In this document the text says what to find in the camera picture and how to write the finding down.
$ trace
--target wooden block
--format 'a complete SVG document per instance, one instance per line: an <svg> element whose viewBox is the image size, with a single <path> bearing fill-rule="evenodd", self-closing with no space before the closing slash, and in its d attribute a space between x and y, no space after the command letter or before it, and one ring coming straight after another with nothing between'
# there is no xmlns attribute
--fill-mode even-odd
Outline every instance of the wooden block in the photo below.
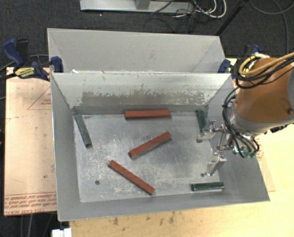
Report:
<svg viewBox="0 0 294 237"><path fill-rule="evenodd" d="M132 172L128 171L126 168L118 164L116 161L111 160L108 166L121 176L125 177L127 180L131 181L133 184L135 184L137 187L142 189L147 194L152 195L155 191L154 187L152 187L151 185L149 185L148 183L134 175Z"/></svg>
<svg viewBox="0 0 294 237"><path fill-rule="evenodd" d="M125 119L154 119L154 118L170 118L169 110L150 110L150 111L125 111Z"/></svg>
<svg viewBox="0 0 294 237"><path fill-rule="evenodd" d="M170 132L165 132L161 135L159 135L158 137L147 141L146 143L132 149L128 155L131 159L135 159L147 152L149 152L150 150L154 149L155 147L167 142L169 139L171 138L171 134Z"/></svg>

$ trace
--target table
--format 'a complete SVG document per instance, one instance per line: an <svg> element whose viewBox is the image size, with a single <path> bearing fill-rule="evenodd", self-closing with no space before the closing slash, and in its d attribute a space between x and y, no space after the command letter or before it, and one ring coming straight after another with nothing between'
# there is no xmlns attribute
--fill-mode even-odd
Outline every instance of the table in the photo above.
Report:
<svg viewBox="0 0 294 237"><path fill-rule="evenodd" d="M5 173L5 206L9 206L4 211L6 216L56 210L52 136L43 130L51 129L48 86L48 82L37 79L7 81L5 164L11 168L6 166ZM11 101L17 112L12 110ZM73 236L293 237L294 124L259 139L264 152L259 162L270 202L71 221ZM19 140L26 145L21 158L12 146L12 141Z"/></svg>

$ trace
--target cable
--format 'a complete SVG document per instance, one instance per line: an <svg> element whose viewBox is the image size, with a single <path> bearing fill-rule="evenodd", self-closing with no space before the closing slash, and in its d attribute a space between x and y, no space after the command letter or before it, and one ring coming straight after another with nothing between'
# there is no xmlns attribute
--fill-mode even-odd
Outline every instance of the cable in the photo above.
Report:
<svg viewBox="0 0 294 237"><path fill-rule="evenodd" d="M252 140L253 141L250 141L249 139L245 138L244 136L242 136L238 131L234 130L232 125L231 125L231 122L230 120L228 119L227 117L227 108L228 108L228 105L229 103L231 103L231 100L235 99L236 98L236 95L233 95L231 97L231 95L238 89L238 87L236 87L235 89L233 89L225 98L225 101L224 101L224 104L223 104L223 110L222 110L222 118L225 122L225 126L226 128L229 130L230 134L232 135L232 138L233 138L233 141L235 142L236 144L236 147L238 149L238 152L240 154L240 156L242 158L245 158L246 156L242 154L241 150L240 150L240 147L239 147L239 144L238 144L238 141L241 141L248 149L249 151L249 156L250 157L254 157L256 155L256 153L259 151L259 145L258 143L256 142L255 138L252 137Z"/></svg>
<svg viewBox="0 0 294 237"><path fill-rule="evenodd" d="M285 75L287 72L289 72L290 70L292 70L294 68L294 57L293 58L290 58L286 61L284 61L283 63L279 64L276 68L274 68L273 70L271 70L270 72L267 72L267 73L263 73L265 72L266 70L264 70L262 73L263 74L258 74L256 76L252 76L252 77L243 77L241 76L240 74L238 74L238 68L234 68L234 75L235 75L235 78L236 78L236 84L239 88L242 88L242 89L249 89L249 88L254 88L254 87L257 87L259 85L264 85L264 84L269 84L269 83L272 83L276 80L278 80L280 77L282 77L283 75ZM275 72L283 69L284 67L288 66L288 65L292 65L292 67L288 70L288 71L285 71L283 74L281 74L280 76L278 76L276 79L272 80L272 81L269 81L269 82L266 82ZM261 81L258 81L257 83L253 83L253 81L255 80L258 80L258 79L261 79ZM241 84L238 83L238 81L247 81L249 82L251 85L250 86L243 86Z"/></svg>
<svg viewBox="0 0 294 237"><path fill-rule="evenodd" d="M266 11L259 10L258 8L254 7L253 4L251 4L251 2L250 2L250 4L251 4L251 6L252 6L254 9L256 9L257 11L259 11L259 12L261 12L261 13L264 13L264 14L268 14L268 15L282 14L282 17L283 17L283 20L284 20L284 24L285 24L285 34L286 34L286 53L288 53L288 52L289 52L289 30L288 30L287 20L286 20L286 17L285 17L284 12L286 12L286 11L289 10L290 8L287 8L287 9L285 9L285 10L282 10L281 7L280 7L280 5L277 3L277 1L275 1L275 0L272 0L272 1L276 4L276 6L277 6L277 7L279 8L279 10L280 10L279 12L274 13L274 14L269 13L269 12L266 12Z"/></svg>
<svg viewBox="0 0 294 237"><path fill-rule="evenodd" d="M275 64L279 63L280 61L283 61L285 59L289 59L291 57L294 57L294 52L293 53L290 53L290 54L287 54L287 55L284 55L274 61L271 61L267 64L264 64L263 66L257 68L257 69L253 69L253 70L249 70L249 71L244 71L244 67L253 59L255 58L258 58L259 57L259 54L254 54L252 56L250 56L248 59L246 59L239 67L239 73L241 75L244 75L244 76L247 76L247 75L254 75L256 74L256 72L259 72L259 71L264 71L265 69L269 68L269 67L272 67L274 66Z"/></svg>
<svg viewBox="0 0 294 237"><path fill-rule="evenodd" d="M171 3L173 3L174 1L175 1L175 0L171 0L171 1L168 2L165 6L163 6L162 8L160 8L159 10L152 12L151 15L161 12L162 10L164 10L165 8L167 8L167 7L168 7Z"/></svg>
<svg viewBox="0 0 294 237"><path fill-rule="evenodd" d="M267 15L277 15L277 14L281 14L281 13L284 13L284 12L287 12L288 10L290 10L293 6L294 6L294 1L293 3L286 9L284 10L281 10L281 11L278 11L278 12L268 12L268 11L264 11L264 10L260 10L259 8L257 8L252 2L251 0L249 0L249 3L250 5L256 9L257 11L261 12L261 13L264 13L264 14L267 14Z"/></svg>
<svg viewBox="0 0 294 237"><path fill-rule="evenodd" d="M50 224L50 222L51 222L53 216L54 216L54 214L51 214L51 215L50 215L49 220L47 221L47 224L46 224L46 227L45 227L45 230L44 230L44 233L43 233L42 237L45 237L45 235L46 235L46 233L47 233L47 231L48 231L49 224Z"/></svg>
<svg viewBox="0 0 294 237"><path fill-rule="evenodd" d="M222 18L222 17L225 16L225 14L226 14L226 12L227 12L227 4L226 4L226 0L222 0L222 3L223 3L224 12L223 12L221 15L218 15L218 16L211 15L211 12L209 12L209 11L203 11L201 8L196 9L195 11L196 11L196 12L199 12L199 13L203 13L203 14L205 14L205 15L211 17L211 18L215 18L215 19L217 19L217 18Z"/></svg>
<svg viewBox="0 0 294 237"><path fill-rule="evenodd" d="M33 221L33 214L30 216L30 223L29 223L29 229L28 229L28 237L31 235L31 227L32 227L32 221Z"/></svg>
<svg viewBox="0 0 294 237"><path fill-rule="evenodd" d="M23 237L23 215L21 215L20 237Z"/></svg>

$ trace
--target black cable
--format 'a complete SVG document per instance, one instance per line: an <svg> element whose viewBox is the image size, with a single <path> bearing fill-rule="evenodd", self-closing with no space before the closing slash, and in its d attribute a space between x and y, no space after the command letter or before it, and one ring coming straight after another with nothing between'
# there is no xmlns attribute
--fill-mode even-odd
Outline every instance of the black cable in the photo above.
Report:
<svg viewBox="0 0 294 237"><path fill-rule="evenodd" d="M278 80L280 77L282 77L283 75L285 75L288 71L290 71L291 69L294 68L294 66L289 69L288 71L284 72L282 75L280 75L279 77L277 77L276 79L266 82L275 72L283 69L284 67L288 66L289 64L291 64L292 62L294 62L294 57L291 57L289 59L287 59L286 61L284 61L283 63L281 63L280 65L278 65L276 68L274 68L273 70L271 70L270 72L264 73L264 71L268 70L269 68L267 68L266 70L262 71L261 73L257 74L256 76L252 76L252 77L243 77L242 75L239 74L239 67L236 66L234 68L234 75L235 75L235 79L236 79L236 84L239 88L242 89L249 89L249 88L254 88L257 87L259 85L265 85L265 84L269 84L272 83L276 80ZM261 81L257 82L257 83L253 83L252 81L261 79ZM243 86L241 84L239 84L239 80L240 81L248 81L249 83L251 83L251 86Z"/></svg>
<svg viewBox="0 0 294 237"><path fill-rule="evenodd" d="M229 130L230 134L232 134L233 141L234 141L235 144L236 144L236 147L237 147L237 150L238 150L240 156L241 156L242 158L245 158L245 156L242 154L242 152L241 152L241 150L240 150L240 147L239 147L239 144L238 144L237 139L238 139L239 141L241 141L241 142L242 142L242 143L248 148L248 150L249 150L249 155L250 155L251 157L254 157L255 154L259 151L259 145L258 145L258 143L255 141L255 138L252 137L252 140L253 140L253 141L251 142L249 139L247 139L247 138L245 138L244 136L242 136L238 131L236 131L236 130L233 129L233 127L232 127L232 125L231 125L231 123L230 123L230 120L229 120L228 117L227 117L227 113L226 113L226 111L227 111L227 108L229 108L228 105L229 105L229 103L231 102L232 99L235 99L235 98L236 98L236 95L233 95L232 97L231 97L231 95L232 95L237 89L238 89L238 87L235 88L235 89L233 89L233 90L232 90L232 91L226 96L226 98L225 98L225 100L224 100L224 104L223 104L223 106L222 106L222 107L223 107L222 118L223 118L223 120L224 120L224 122L225 122L225 126L226 126L226 128Z"/></svg>
<svg viewBox="0 0 294 237"><path fill-rule="evenodd" d="M284 10L281 10L281 11L278 11L278 12L268 12L268 11L260 10L259 8L257 8L257 7L251 2L251 0L249 0L249 3L250 3L250 5L251 5L254 9L256 9L257 11L259 11L259 12L261 12L261 13L267 14L267 15L277 15L277 14L281 14L281 13L287 12L288 10L290 10L290 9L294 6L294 0L293 0L292 4L291 4L289 7L287 7L286 9L284 9Z"/></svg>
<svg viewBox="0 0 294 237"><path fill-rule="evenodd" d="M151 15L156 14L161 12L162 10L164 10L165 8L167 8L170 4L172 4L175 0L171 0L170 2L168 2L165 6L163 6L162 8L158 9L157 11L154 11L151 13Z"/></svg>
<svg viewBox="0 0 294 237"><path fill-rule="evenodd" d="M44 233L43 233L42 237L45 237L45 236L46 236L46 233L47 233L47 231L48 231L49 224L50 224L50 222L51 222L53 216L54 216L54 214L52 213L52 214L50 215L48 221L47 221L47 224L46 224L46 227L45 227L45 230L44 230Z"/></svg>
<svg viewBox="0 0 294 237"><path fill-rule="evenodd" d="M275 4L276 4L276 6L279 8L279 13L277 13L277 14L282 14L282 17L283 17L283 20L284 20L284 24L285 24L285 34L286 34L286 53L288 54L289 53L289 30L288 30L288 24L287 24L287 20L286 20L286 17L285 17L285 14L284 14L284 12L286 12L287 10L289 10L290 8L288 8L287 10L282 10L281 9L281 7L280 7L280 5L278 4L278 2L277 1L275 1L275 0L272 0ZM271 13L266 13L266 12L264 12L264 11L261 11L261 10L259 10L258 8L256 8L256 7L254 7L254 5L250 2L250 4L251 4L251 6L254 8L254 9L256 9L257 11L259 11L259 12L261 12L261 13L264 13L264 14L270 14L271 15Z"/></svg>

